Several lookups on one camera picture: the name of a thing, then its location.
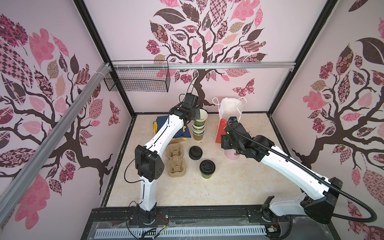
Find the pink cylinder holder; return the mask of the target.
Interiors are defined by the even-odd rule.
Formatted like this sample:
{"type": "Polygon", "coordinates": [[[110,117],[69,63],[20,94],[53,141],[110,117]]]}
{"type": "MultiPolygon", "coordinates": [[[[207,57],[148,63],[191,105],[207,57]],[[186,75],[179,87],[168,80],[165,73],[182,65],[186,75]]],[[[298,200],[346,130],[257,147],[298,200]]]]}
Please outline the pink cylinder holder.
{"type": "Polygon", "coordinates": [[[240,157],[240,155],[237,154],[237,152],[233,149],[225,150],[225,156],[227,159],[229,159],[231,161],[235,161],[235,160],[239,159],[239,157],[240,157]]]}

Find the black cup lid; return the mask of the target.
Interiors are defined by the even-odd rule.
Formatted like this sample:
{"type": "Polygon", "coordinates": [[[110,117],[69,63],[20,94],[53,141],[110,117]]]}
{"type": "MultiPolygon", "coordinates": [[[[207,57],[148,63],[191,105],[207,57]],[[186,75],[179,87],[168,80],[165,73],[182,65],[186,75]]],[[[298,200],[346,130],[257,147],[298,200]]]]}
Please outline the black cup lid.
{"type": "Polygon", "coordinates": [[[215,169],[216,170],[216,165],[213,161],[211,160],[203,160],[201,163],[200,163],[200,171],[201,169],[205,169],[205,170],[208,170],[208,169],[215,169]]]}

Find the green paper coffee cup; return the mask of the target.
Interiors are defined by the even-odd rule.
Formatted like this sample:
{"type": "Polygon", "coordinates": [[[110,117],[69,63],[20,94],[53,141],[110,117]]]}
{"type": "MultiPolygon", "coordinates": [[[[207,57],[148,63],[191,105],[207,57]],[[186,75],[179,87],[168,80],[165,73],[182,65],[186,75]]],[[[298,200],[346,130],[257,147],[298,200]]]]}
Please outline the green paper coffee cup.
{"type": "Polygon", "coordinates": [[[214,172],[215,172],[215,169],[208,169],[208,170],[201,169],[201,175],[204,179],[210,179],[214,172]]]}

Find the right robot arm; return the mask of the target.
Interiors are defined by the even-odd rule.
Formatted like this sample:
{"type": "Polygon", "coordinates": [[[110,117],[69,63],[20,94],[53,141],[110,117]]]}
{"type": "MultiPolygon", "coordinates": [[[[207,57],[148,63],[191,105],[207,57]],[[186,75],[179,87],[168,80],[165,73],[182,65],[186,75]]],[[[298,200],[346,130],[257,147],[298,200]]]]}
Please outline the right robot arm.
{"type": "Polygon", "coordinates": [[[360,223],[372,223],[377,220],[377,214],[371,207],[342,190],[341,180],[317,174],[262,135],[252,137],[236,117],[229,118],[225,132],[221,136],[222,149],[233,149],[247,159],[253,159],[276,170],[303,191],[294,198],[270,197],[267,200],[268,210],[275,216],[308,216],[321,224],[330,223],[332,218],[360,223]],[[334,210],[339,196],[358,204],[370,216],[357,218],[336,214],[334,210]]]}

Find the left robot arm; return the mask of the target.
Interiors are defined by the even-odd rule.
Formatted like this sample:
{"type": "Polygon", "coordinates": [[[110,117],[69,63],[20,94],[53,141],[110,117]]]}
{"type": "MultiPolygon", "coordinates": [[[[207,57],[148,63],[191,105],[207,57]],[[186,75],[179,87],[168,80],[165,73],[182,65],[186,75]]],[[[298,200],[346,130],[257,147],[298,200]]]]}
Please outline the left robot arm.
{"type": "Polygon", "coordinates": [[[176,133],[189,121],[200,118],[198,100],[198,96],[187,93],[182,102],[171,108],[167,120],[155,136],[135,149],[135,167],[141,181],[138,215],[146,224],[151,224],[156,216],[157,179],[165,170],[161,157],[176,133]]]}

